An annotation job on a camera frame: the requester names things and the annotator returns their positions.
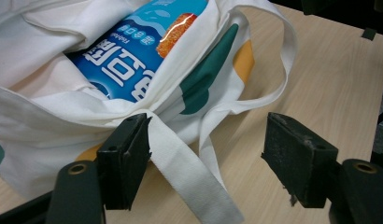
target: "white strap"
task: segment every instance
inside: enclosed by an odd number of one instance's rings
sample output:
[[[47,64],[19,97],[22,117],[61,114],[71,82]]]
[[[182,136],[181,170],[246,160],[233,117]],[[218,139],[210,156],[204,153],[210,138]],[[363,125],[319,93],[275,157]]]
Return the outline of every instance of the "white strap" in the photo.
[[[265,10],[269,13],[276,15],[283,21],[284,24],[284,38],[281,49],[281,59],[284,66],[284,77],[280,86],[268,95],[262,98],[247,100],[247,101],[235,101],[227,102],[211,108],[203,119],[203,124],[200,133],[200,158],[204,164],[210,169],[212,174],[218,179],[220,183],[223,183],[220,176],[220,169],[218,167],[216,155],[209,135],[219,125],[219,123],[229,114],[235,115],[248,111],[250,109],[269,105],[274,102],[285,90],[288,83],[289,74],[293,66],[293,62],[297,52],[297,38],[296,33],[293,30],[291,23],[277,10],[277,8],[270,2],[265,0],[234,0],[234,1],[220,1],[219,7],[223,11],[230,11],[235,7],[256,7],[258,9]]]
[[[202,223],[240,223],[241,212],[195,153],[148,110],[151,160]]]

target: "white tote bag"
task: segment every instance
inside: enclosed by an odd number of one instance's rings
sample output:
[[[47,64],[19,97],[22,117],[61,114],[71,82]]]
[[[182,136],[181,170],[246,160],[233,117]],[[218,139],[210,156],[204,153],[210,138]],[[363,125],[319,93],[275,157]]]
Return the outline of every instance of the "white tote bag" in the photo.
[[[296,37],[270,2],[209,1],[135,104],[105,98],[64,52],[87,48],[140,7],[138,1],[15,2],[7,13],[6,3],[0,7],[0,176],[12,188],[28,198],[51,190],[63,166],[93,159],[125,118],[147,113],[151,160],[199,220],[243,221],[220,177],[209,135],[227,115],[268,105],[286,87]],[[236,9],[242,6],[284,23],[283,82],[248,101],[237,101],[253,66],[248,21]],[[198,155],[187,146],[196,139]]]

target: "blue plastic packaging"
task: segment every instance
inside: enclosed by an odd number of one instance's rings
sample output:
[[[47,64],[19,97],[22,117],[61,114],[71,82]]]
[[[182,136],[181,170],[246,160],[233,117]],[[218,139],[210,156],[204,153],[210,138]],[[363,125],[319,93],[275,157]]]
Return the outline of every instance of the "blue plastic packaging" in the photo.
[[[140,101],[163,61],[157,51],[163,36],[181,15],[198,16],[205,7],[206,0],[151,1],[69,58],[109,99]]]

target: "orange snack image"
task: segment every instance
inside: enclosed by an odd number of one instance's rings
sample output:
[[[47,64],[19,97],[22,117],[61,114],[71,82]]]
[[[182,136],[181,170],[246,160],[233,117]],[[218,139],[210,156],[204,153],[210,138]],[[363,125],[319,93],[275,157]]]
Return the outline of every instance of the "orange snack image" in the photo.
[[[157,46],[157,52],[162,58],[168,55],[171,48],[174,47],[196,18],[197,16],[192,13],[183,13],[169,26],[160,40],[159,46]]]

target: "light wood tabletop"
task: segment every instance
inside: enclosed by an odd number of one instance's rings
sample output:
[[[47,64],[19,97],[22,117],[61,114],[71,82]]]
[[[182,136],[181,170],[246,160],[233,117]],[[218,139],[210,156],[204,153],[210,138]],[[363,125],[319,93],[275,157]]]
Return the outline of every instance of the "light wood tabletop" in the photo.
[[[299,51],[287,89],[274,103],[228,117],[213,133],[224,183],[245,223],[329,223],[324,209],[294,207],[274,172],[261,158],[267,113],[293,117],[339,149],[337,161],[369,161],[383,92],[383,35],[279,7],[292,22]],[[268,94],[280,83],[282,23],[242,8],[251,26],[256,64],[241,96]],[[0,179],[0,214],[24,199]],[[107,223],[198,223],[188,206],[150,163],[129,211],[106,211]]]

